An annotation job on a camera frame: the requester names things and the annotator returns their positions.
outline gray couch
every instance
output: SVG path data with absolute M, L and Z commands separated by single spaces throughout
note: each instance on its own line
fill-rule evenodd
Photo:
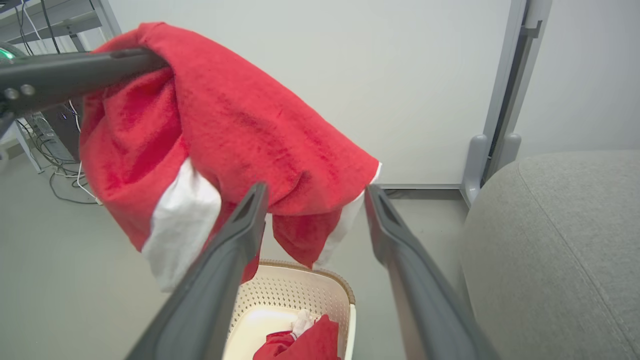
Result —
M 638 359 L 640 152 L 504 167 L 471 206 L 461 262 L 503 359 Z

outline screw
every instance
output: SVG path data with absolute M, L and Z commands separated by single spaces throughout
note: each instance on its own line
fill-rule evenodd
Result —
M 34 88 L 33 86 L 29 85 L 29 84 L 24 84 L 22 86 L 20 86 L 20 91 L 27 96 L 32 96 L 33 94 L 36 93 L 36 88 Z
M 20 93 L 14 88 L 8 88 L 4 91 L 4 96 L 9 100 L 16 100 L 20 97 Z

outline basket bottom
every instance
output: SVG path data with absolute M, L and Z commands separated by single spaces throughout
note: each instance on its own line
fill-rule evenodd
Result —
M 291 323 L 299 312 L 286 307 L 253 306 L 240 316 L 231 330 L 222 360 L 252 360 L 268 334 L 291 330 Z

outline beige basket rim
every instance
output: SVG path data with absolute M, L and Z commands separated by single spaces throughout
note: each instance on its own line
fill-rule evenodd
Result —
M 282 261 L 282 260 L 261 259 L 260 265 L 275 266 L 280 268 L 290 268 L 294 270 L 301 270 L 301 271 L 306 271 L 313 274 L 319 274 L 319 275 L 329 277 L 335 280 L 338 284 L 340 284 L 340 286 L 342 286 L 342 288 L 344 289 L 344 292 L 347 293 L 347 297 L 349 298 L 349 304 L 352 304 L 352 305 L 356 304 L 356 297 L 353 295 L 353 290 L 349 286 L 349 283 L 347 282 L 347 280 L 343 279 L 342 276 L 336 274 L 335 272 L 325 270 L 325 269 L 310 270 L 309 268 L 303 265 L 292 263 L 290 261 Z

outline red cloth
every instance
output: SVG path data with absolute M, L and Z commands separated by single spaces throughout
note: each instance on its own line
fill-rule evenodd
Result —
M 336 360 L 338 354 L 337 322 L 323 315 L 297 340 L 291 331 L 267 335 L 265 344 L 256 351 L 253 360 Z
M 153 50 L 170 66 L 86 96 L 79 145 L 92 190 L 131 243 L 143 249 L 159 199 L 190 158 L 221 196 L 209 238 L 249 188 L 265 181 L 276 239 L 311 267 L 341 208 L 372 181 L 378 161 L 208 38 L 149 23 L 96 52 L 133 47 Z M 245 281 L 256 267 L 257 260 Z

